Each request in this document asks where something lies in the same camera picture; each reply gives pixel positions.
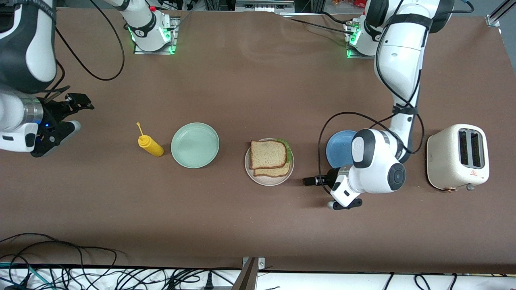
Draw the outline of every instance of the metal post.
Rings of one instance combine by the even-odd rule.
[[[512,7],[516,5],[516,0],[505,0],[500,6],[498,6],[491,14],[486,16],[486,22],[488,26],[500,26],[499,20],[504,16]]]
[[[258,276],[259,261],[257,257],[249,258],[246,265],[236,278],[231,290],[255,290]]]

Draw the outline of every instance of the brown table surface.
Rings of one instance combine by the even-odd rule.
[[[363,194],[362,207],[333,212],[330,196],[301,179],[317,172],[317,137],[331,115],[390,114],[392,97],[372,60],[347,59],[340,33],[266,12],[193,12],[174,56],[133,55],[122,18],[106,13],[121,33],[124,71],[98,81],[56,39],[63,84],[86,93],[95,110],[74,116],[83,129],[48,158],[0,152],[2,237],[41,232],[115,248],[126,253],[119,265],[238,267],[243,256],[265,256],[271,270],[514,272],[516,78],[498,29],[483,18],[452,18],[430,36],[419,104],[427,136],[456,123],[486,132],[490,179],[474,192],[434,190],[422,150],[406,162],[401,190]],[[320,16],[304,19],[339,28]],[[119,47],[98,11],[62,9],[58,27],[92,71],[116,73]],[[136,122],[164,156],[138,147]],[[215,160],[195,170],[169,149],[191,122],[220,137]],[[368,126],[341,117],[324,140]],[[418,125],[414,132],[418,140]],[[244,170],[249,141],[270,137],[288,140],[296,161],[276,187],[252,182]],[[79,263],[62,247],[37,252],[32,262]],[[85,263],[109,261],[95,252]]]

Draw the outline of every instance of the white toaster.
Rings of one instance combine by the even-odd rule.
[[[489,178],[486,135],[477,126],[456,124],[428,138],[426,172],[430,184],[455,191],[472,191]]]

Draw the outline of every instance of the gray floor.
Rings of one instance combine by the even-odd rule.
[[[475,11],[471,14],[455,14],[456,17],[467,17],[467,16],[483,16],[490,14],[502,0],[470,0]],[[85,0],[64,0],[69,7],[91,7],[89,1]],[[95,0],[101,8],[109,8],[110,6],[102,0]],[[327,0],[325,11],[329,13],[362,13],[362,9],[356,8],[351,4],[341,3],[339,5],[333,5],[331,0]],[[461,1],[455,1],[455,9],[469,10],[469,6]],[[509,55],[516,74],[516,9],[512,9],[508,12],[502,20],[500,20],[502,39],[505,44],[505,49]]]

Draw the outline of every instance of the plate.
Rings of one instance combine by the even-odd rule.
[[[332,168],[353,164],[351,156],[351,142],[357,132],[351,130],[340,131],[331,136],[326,145],[326,159]]]
[[[209,164],[217,156],[219,136],[209,125],[190,123],[174,134],[170,151],[181,166],[200,168]]]
[[[269,140],[275,140],[275,139],[274,138],[265,138],[260,141],[269,141]],[[282,177],[254,176],[254,170],[250,169],[250,167],[251,167],[251,147],[249,147],[249,149],[247,150],[246,157],[244,158],[244,166],[246,167],[247,175],[249,175],[249,177],[251,177],[251,179],[254,182],[256,182],[260,185],[264,185],[264,186],[275,186],[275,185],[279,185],[279,184],[282,184],[283,182],[285,182],[292,174],[292,171],[294,170],[294,154],[292,154],[290,170],[288,171],[287,175],[282,176]]]

